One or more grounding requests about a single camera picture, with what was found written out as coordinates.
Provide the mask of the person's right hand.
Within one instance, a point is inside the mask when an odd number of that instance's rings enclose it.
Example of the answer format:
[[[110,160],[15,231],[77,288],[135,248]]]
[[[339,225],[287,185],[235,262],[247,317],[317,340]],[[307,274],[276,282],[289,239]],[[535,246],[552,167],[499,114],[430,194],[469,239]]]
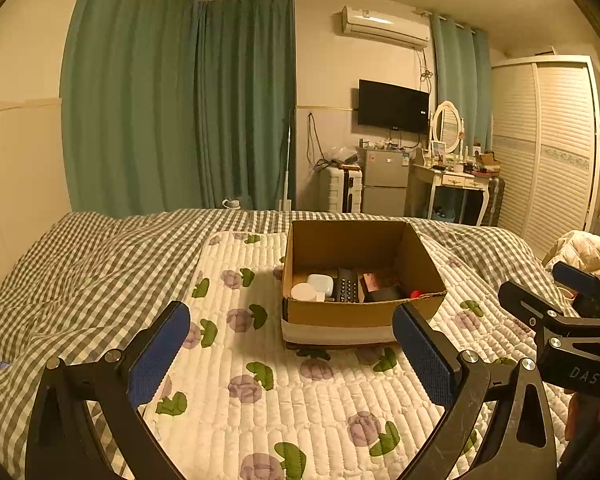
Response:
[[[594,396],[587,396],[582,392],[574,390],[565,390],[565,394],[570,396],[568,404],[568,415],[565,428],[565,438],[568,442],[571,442],[578,433],[578,427],[580,425],[579,420],[583,417],[583,413],[590,408],[598,407],[598,400]]]

